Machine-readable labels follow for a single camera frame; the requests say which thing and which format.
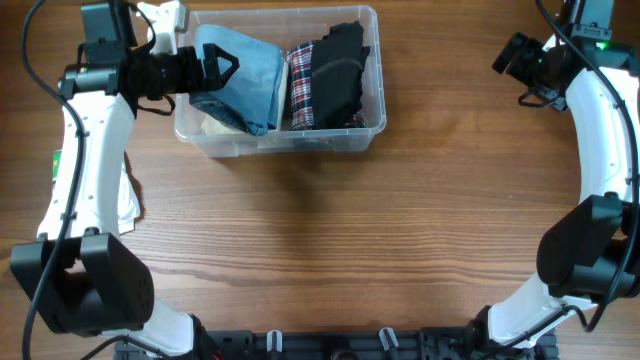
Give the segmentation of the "black cloth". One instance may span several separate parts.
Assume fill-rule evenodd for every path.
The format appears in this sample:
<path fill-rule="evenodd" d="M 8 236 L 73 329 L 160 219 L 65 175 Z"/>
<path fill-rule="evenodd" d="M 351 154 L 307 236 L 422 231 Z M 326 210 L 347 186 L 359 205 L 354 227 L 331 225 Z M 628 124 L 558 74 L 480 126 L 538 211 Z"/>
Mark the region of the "black cloth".
<path fill-rule="evenodd" d="M 362 108 L 362 74 L 370 48 L 359 21 L 341 23 L 314 42 L 311 107 L 317 130 L 343 128 Z"/>

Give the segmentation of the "cream cloth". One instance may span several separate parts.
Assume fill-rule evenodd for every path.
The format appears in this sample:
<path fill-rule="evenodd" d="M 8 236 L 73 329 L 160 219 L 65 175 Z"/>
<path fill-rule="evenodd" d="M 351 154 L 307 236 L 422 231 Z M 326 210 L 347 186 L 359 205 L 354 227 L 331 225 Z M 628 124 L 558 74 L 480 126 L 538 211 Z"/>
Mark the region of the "cream cloth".
<path fill-rule="evenodd" d="M 275 131 L 282 130 L 283 114 L 285 110 L 285 102 L 288 89 L 288 77 L 289 77 L 289 64 L 284 61 L 282 68 L 282 75 L 280 86 L 278 90 L 278 113 L 277 113 L 277 125 Z M 235 135 L 244 134 L 244 131 L 231 127 L 219 119 L 207 115 L 205 120 L 201 124 L 201 129 L 205 135 Z"/>

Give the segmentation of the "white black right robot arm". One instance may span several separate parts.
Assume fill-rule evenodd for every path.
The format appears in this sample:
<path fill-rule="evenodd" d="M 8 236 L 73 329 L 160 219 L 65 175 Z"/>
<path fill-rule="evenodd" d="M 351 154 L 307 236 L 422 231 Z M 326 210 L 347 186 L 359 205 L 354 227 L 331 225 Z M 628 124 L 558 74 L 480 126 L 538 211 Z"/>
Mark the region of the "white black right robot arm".
<path fill-rule="evenodd" d="M 540 350 L 577 316 L 592 332 L 615 300 L 639 293 L 639 59 L 611 38 L 610 1 L 567 1 L 545 42 L 514 34 L 493 63 L 526 86 L 519 104 L 572 115 L 578 205 L 543 236 L 535 273 L 469 323 L 466 349 L 485 359 Z"/>

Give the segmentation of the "white printed t-shirt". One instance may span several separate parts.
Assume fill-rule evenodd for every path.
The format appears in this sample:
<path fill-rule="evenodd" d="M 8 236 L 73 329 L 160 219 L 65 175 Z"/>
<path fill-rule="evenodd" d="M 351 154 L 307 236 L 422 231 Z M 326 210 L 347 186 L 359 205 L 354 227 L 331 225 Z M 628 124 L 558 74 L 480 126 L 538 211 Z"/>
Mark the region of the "white printed t-shirt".
<path fill-rule="evenodd" d="M 135 221 L 141 216 L 141 206 L 129 177 L 126 159 L 123 160 L 120 175 L 117 214 L 121 235 L 135 230 Z"/>

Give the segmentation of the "blue denim cloth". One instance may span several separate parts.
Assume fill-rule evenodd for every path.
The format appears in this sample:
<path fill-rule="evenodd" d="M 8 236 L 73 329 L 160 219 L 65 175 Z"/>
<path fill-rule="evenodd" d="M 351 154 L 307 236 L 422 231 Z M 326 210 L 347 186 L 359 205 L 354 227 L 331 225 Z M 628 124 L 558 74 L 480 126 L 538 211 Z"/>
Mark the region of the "blue denim cloth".
<path fill-rule="evenodd" d="M 214 44 L 236 57 L 239 68 L 222 89 L 191 93 L 190 105 L 253 136 L 264 136 L 276 129 L 284 72 L 281 49 L 213 24 L 201 25 L 195 32 L 196 55 L 201 61 L 206 59 L 204 46 L 207 44 Z"/>

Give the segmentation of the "red navy plaid cloth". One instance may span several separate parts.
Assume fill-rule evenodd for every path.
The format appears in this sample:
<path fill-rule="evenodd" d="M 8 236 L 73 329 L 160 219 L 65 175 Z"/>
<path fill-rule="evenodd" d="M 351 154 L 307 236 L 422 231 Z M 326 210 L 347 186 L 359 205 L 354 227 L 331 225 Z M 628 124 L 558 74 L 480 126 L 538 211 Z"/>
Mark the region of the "red navy plaid cloth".
<path fill-rule="evenodd" d="M 311 107 L 311 57 L 315 41 L 303 43 L 287 53 L 289 62 L 289 100 L 291 106 L 291 129 L 293 131 L 317 130 L 313 128 L 314 119 Z M 343 128 L 364 128 L 366 121 L 362 108 Z"/>

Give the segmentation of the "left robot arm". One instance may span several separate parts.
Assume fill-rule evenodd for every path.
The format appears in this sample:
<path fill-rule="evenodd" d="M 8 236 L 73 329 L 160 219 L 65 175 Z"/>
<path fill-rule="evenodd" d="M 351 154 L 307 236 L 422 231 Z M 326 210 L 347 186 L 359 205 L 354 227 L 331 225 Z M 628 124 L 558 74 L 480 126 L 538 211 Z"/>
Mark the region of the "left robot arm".
<path fill-rule="evenodd" d="M 101 337 L 161 359 L 219 359 L 195 316 L 155 297 L 147 266 L 120 239 L 118 203 L 128 180 L 125 149 L 139 100 L 219 90 L 231 78 L 214 44 L 178 47 L 187 9 L 102 1 L 81 9 L 85 40 L 51 96 L 65 132 L 51 202 L 37 238 L 13 248 L 10 268 L 31 301 L 22 355 L 36 318 L 56 334 Z"/>

